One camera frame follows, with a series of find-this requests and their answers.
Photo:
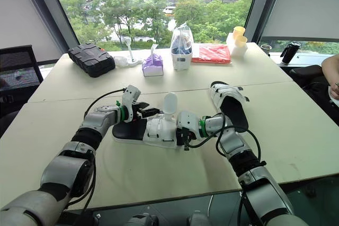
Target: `person's hand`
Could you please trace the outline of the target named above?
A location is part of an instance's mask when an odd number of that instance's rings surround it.
[[[339,100],[339,86],[332,84],[330,94],[334,99]]]

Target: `red bag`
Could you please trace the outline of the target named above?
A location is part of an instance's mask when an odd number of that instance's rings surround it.
[[[199,45],[199,56],[193,55],[192,62],[229,64],[231,56],[225,44],[202,43]]]

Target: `black mesh chair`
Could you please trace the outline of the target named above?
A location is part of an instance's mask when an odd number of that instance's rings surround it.
[[[32,45],[0,49],[0,137],[42,81]]]
[[[295,68],[290,70],[289,75],[339,126],[339,108],[330,101],[328,82],[321,66]]]

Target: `black thermos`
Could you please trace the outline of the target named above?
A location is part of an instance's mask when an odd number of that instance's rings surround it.
[[[297,51],[300,49],[300,46],[301,45],[299,42],[289,43],[280,56],[281,58],[283,58],[281,62],[288,65],[288,63],[292,60]]]

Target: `window sill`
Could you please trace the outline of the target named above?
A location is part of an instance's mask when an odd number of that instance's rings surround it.
[[[282,64],[280,58],[281,52],[270,52],[271,59],[280,67],[305,67],[311,65],[322,65],[322,62],[332,55],[316,53],[297,53],[288,65]]]

